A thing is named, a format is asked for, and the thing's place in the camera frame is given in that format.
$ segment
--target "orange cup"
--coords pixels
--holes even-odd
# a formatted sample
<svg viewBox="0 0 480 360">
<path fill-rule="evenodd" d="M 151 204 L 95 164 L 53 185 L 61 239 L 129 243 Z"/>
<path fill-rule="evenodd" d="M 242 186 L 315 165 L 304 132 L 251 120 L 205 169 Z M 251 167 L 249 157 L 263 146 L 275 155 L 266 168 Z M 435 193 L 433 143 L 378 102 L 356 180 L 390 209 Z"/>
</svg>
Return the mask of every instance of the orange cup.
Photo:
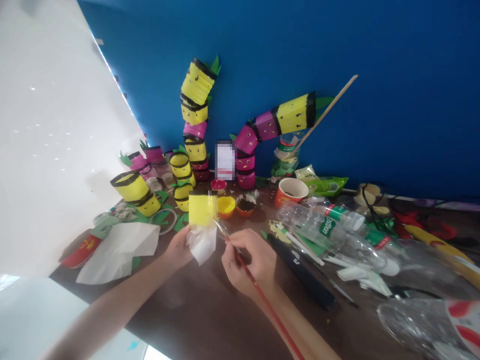
<svg viewBox="0 0 480 360">
<path fill-rule="evenodd" d="M 293 177 L 287 177 L 278 183 L 278 191 L 275 196 L 275 207 L 280 209 L 284 201 L 290 200 L 299 203 L 309 194 L 309 188 L 303 181 Z"/>
<path fill-rule="evenodd" d="M 216 208 L 220 219 L 230 219 L 235 210 L 235 199 L 231 196 L 219 197 Z"/>
</svg>

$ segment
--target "bottle label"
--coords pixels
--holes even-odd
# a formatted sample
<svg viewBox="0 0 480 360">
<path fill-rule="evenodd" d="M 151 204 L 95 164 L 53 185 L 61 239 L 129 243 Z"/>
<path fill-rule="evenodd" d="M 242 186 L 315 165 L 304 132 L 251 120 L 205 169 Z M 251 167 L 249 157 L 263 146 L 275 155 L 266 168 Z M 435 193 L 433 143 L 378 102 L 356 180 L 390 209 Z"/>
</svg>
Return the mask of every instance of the bottle label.
<svg viewBox="0 0 480 360">
<path fill-rule="evenodd" d="M 480 358 L 480 301 L 446 300 L 445 305 L 463 344 Z"/>
<path fill-rule="evenodd" d="M 380 231 L 371 229 L 367 236 L 365 236 L 370 245 L 372 245 L 376 250 L 383 249 L 392 239 Z"/>
<path fill-rule="evenodd" d="M 330 205 L 325 210 L 325 216 L 328 216 L 334 220 L 340 221 L 340 217 L 347 209 L 341 206 Z"/>
<path fill-rule="evenodd" d="M 337 223 L 335 221 L 333 221 L 329 217 L 326 217 L 325 220 L 323 220 L 323 222 L 320 225 L 320 234 L 329 238 L 330 235 L 332 234 L 332 230 L 336 225 Z"/>
</svg>

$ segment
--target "white tissue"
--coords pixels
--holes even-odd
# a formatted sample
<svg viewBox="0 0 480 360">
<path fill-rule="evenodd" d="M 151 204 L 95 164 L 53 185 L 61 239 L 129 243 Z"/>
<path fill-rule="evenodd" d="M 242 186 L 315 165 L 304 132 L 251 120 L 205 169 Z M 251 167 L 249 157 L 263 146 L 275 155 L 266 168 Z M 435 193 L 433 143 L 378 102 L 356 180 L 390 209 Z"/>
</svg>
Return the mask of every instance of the white tissue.
<svg viewBox="0 0 480 360">
<path fill-rule="evenodd" d="M 198 265 L 202 265 L 214 253 L 217 246 L 217 226 L 211 223 L 209 226 L 190 230 L 186 241 Z"/>
<path fill-rule="evenodd" d="M 112 227 L 81 269 L 79 284 L 105 284 L 132 274 L 132 259 L 151 256 L 157 249 L 160 226 L 141 222 L 119 223 Z"/>
</svg>

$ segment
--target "red paper cup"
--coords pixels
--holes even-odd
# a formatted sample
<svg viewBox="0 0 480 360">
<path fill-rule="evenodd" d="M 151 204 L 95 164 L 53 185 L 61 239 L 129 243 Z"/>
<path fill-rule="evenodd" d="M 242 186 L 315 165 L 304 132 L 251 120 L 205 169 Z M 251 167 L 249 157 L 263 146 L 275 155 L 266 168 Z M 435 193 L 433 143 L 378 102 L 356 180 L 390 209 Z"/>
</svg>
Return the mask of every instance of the red paper cup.
<svg viewBox="0 0 480 360">
<path fill-rule="evenodd" d="M 304 182 L 287 177 L 278 183 L 278 191 L 275 196 L 275 207 L 280 209 L 284 201 L 290 200 L 299 203 L 309 194 L 309 188 Z"/>
</svg>

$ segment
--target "yellow paint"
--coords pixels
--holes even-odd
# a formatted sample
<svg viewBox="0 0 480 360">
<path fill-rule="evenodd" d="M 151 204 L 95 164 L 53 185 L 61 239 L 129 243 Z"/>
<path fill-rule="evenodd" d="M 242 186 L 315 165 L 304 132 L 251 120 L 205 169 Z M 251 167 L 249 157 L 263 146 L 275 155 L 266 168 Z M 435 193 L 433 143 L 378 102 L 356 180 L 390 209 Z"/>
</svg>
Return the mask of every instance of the yellow paint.
<svg viewBox="0 0 480 360">
<path fill-rule="evenodd" d="M 207 159 L 207 148 L 205 141 L 200 144 L 191 144 L 197 141 L 185 139 L 185 149 L 191 162 L 205 161 Z"/>
<path fill-rule="evenodd" d="M 287 101 L 278 107 L 276 117 L 282 134 L 307 128 L 307 97 L 309 94 Z"/>
<path fill-rule="evenodd" d="M 177 178 L 184 178 L 190 175 L 192 167 L 190 166 L 189 157 L 183 152 L 176 152 L 170 158 L 171 171 Z"/>
<path fill-rule="evenodd" d="M 130 173 L 116 182 L 116 184 L 121 183 L 125 180 L 130 179 L 131 177 L 136 176 L 133 173 Z M 141 199 L 145 194 L 150 190 L 149 186 L 145 183 L 145 180 L 138 175 L 134 182 L 126 186 L 115 187 L 118 193 L 122 196 L 125 201 L 135 201 Z"/>
<path fill-rule="evenodd" d="M 215 80 L 208 77 L 197 65 L 190 63 L 190 68 L 181 85 L 181 92 L 197 104 L 205 104 Z"/>
<path fill-rule="evenodd" d="M 181 115 L 183 120 L 185 120 L 190 125 L 198 125 L 206 121 L 209 117 L 209 107 L 205 106 L 199 110 L 191 110 L 192 107 L 181 103 Z"/>
<path fill-rule="evenodd" d="M 216 195 L 195 195 L 190 194 L 190 212 L 188 214 L 188 223 L 192 227 L 206 227 L 217 216 L 217 196 Z"/>
<path fill-rule="evenodd" d="M 161 207 L 162 205 L 154 194 L 152 194 L 151 198 L 149 198 L 142 206 L 135 206 L 135 208 L 147 218 L 151 217 L 153 214 L 159 211 Z"/>
<path fill-rule="evenodd" d="M 231 196 L 222 196 L 217 201 L 218 212 L 228 214 L 235 209 L 235 199 Z"/>
</svg>

